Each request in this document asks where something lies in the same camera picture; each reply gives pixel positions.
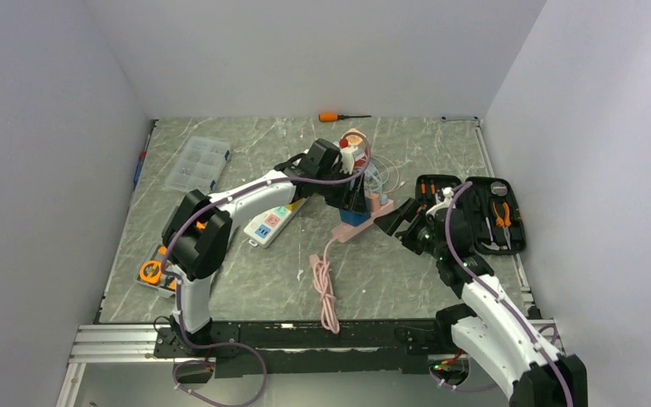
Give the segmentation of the blue cube charger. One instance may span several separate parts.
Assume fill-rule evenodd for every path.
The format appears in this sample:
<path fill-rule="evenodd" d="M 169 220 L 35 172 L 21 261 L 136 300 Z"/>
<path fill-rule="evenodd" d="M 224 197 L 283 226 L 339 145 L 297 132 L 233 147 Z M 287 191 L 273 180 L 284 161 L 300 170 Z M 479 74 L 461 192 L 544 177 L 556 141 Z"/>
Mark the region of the blue cube charger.
<path fill-rule="evenodd" d="M 358 213 L 351 210 L 340 209 L 339 215 L 341 222 L 349 226 L 360 226 L 370 218 L 370 213 L 366 211 L 365 213 Z"/>

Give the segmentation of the pink power strip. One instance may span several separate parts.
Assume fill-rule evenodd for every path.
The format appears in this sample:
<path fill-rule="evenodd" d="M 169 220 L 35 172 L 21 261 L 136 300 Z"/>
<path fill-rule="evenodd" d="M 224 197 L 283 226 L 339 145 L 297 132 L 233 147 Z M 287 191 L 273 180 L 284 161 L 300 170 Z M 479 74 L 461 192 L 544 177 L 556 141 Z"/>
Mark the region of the pink power strip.
<path fill-rule="evenodd" d="M 388 199 L 378 210 L 371 212 L 370 216 L 358 225 L 353 226 L 346 222 L 340 223 L 331 230 L 331 236 L 340 243 L 346 243 L 368 229 L 370 226 L 373 226 L 375 218 L 387 215 L 393 210 L 394 202 L 392 199 Z"/>

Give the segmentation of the white power strip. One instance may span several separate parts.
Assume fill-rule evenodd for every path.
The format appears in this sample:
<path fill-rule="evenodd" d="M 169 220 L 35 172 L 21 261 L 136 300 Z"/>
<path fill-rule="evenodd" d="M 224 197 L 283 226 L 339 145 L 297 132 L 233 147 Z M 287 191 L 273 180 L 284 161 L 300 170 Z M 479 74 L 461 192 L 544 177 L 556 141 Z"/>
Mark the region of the white power strip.
<path fill-rule="evenodd" d="M 274 207 L 252 218 L 242 228 L 249 243 L 254 247 L 268 248 L 307 201 L 307 198 L 301 198 L 294 203 Z"/>

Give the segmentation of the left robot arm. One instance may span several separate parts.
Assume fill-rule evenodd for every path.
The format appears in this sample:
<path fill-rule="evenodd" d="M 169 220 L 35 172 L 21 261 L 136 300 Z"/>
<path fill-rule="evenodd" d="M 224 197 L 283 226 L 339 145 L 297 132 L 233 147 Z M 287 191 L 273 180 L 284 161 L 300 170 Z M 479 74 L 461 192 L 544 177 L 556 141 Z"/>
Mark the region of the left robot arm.
<path fill-rule="evenodd" d="M 321 196 L 327 205 L 358 214 L 367 211 L 367 164 L 346 172 L 341 149 L 319 138 L 309 149 L 277 164 L 254 181 L 206 195 L 187 193 L 162 233 L 163 273 L 176 281 L 176 345 L 190 356 L 209 345 L 209 310 L 214 274 L 221 268 L 235 228 L 267 210 Z"/>

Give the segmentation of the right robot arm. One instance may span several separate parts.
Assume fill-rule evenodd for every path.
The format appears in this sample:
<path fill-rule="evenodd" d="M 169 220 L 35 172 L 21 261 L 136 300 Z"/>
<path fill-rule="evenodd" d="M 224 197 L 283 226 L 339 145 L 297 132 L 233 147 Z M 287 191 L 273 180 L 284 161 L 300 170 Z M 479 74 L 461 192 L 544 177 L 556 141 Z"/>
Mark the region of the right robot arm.
<path fill-rule="evenodd" d="M 427 205 L 411 198 L 375 219 L 415 254 L 437 262 L 460 304 L 437 312 L 433 340 L 444 352 L 464 351 L 491 377 L 511 406 L 586 406 L 587 369 L 547 340 L 505 292 L 494 269 L 473 249 L 463 188 Z"/>

